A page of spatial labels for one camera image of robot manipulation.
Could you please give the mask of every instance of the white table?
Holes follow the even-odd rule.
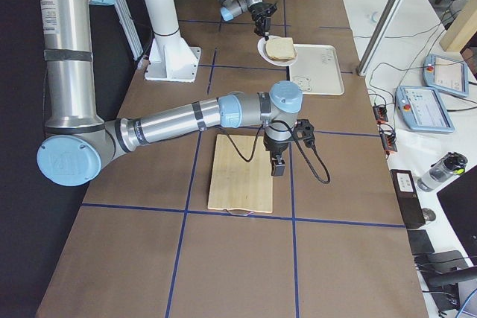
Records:
[[[350,26],[353,30],[353,36],[355,37],[356,49],[360,58],[370,38],[362,38],[359,36],[372,35],[387,1],[388,0],[344,0]],[[428,0],[404,0],[385,36],[410,36],[421,31],[427,31],[432,27],[434,28],[429,32],[414,37],[383,39],[367,72],[366,81],[368,88],[371,88],[370,80],[372,75],[372,85],[386,89],[391,93],[395,92],[398,85],[424,86],[421,69],[409,70],[403,77],[405,74],[404,71],[397,71],[390,66],[379,64],[390,63],[399,69],[422,66],[434,40],[438,36],[442,36],[445,32],[444,27],[438,25],[439,23],[440,19],[437,17]],[[431,53],[462,60],[462,56],[459,53],[446,53],[439,45],[439,40],[437,40],[432,47]],[[477,101],[476,87],[477,86],[470,86],[469,99],[473,101]],[[391,96],[389,94],[379,91],[378,89],[376,91],[380,95],[383,95],[388,103],[391,102]],[[448,95],[442,95],[441,97],[447,109],[475,106],[474,104],[465,103]],[[375,96],[370,96],[371,102],[374,102],[374,98]],[[377,98],[376,102],[381,104],[382,100]],[[477,138],[477,110],[451,112],[450,117],[455,126],[455,132],[451,134],[411,132],[402,121],[400,114],[394,114],[394,106],[392,105],[388,106],[388,116],[390,117],[390,124],[396,129],[398,150],[397,153],[391,154],[388,159],[390,169],[410,170],[416,179],[424,174],[431,164],[439,160],[448,151],[464,154],[469,160],[467,165],[468,169],[477,164],[477,147],[475,146],[475,138]],[[440,207],[436,195],[437,191],[438,190],[427,193],[418,189],[421,206],[423,208],[432,209],[437,215],[436,221],[424,226],[423,229],[426,229],[428,232],[436,252],[458,250],[466,257],[467,254],[464,248],[457,239],[457,236]],[[473,265],[470,260],[467,260],[467,263],[470,266]],[[426,284],[422,279],[421,282],[423,283],[423,287],[425,287]],[[424,297],[429,316],[438,317],[437,307],[432,297],[425,293]],[[448,317],[452,317],[454,313],[449,312]]]

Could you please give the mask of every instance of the brown table surface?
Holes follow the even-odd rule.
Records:
[[[216,130],[141,147],[91,183],[38,317],[427,317],[342,0],[266,1],[279,7],[273,34],[337,49],[344,95],[306,95],[300,113],[331,184],[292,145],[274,212],[233,217],[206,208]],[[248,14],[224,24],[216,0],[175,3],[203,49],[197,79],[138,71],[119,117],[287,78],[258,55]]]

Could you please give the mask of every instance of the bread slice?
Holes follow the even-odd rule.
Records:
[[[297,57],[291,37],[273,37],[265,43],[265,52],[271,60],[288,61]]]

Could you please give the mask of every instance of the wooden cutting board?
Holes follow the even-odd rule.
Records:
[[[250,157],[254,136],[230,136],[237,148]],[[215,143],[208,209],[271,213],[273,179],[270,154],[259,138],[250,163],[244,161],[225,135]]]

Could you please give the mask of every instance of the clear plastic bottle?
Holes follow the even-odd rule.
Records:
[[[459,153],[448,152],[417,180],[417,186],[424,191],[433,191],[453,175],[465,172],[467,158]]]

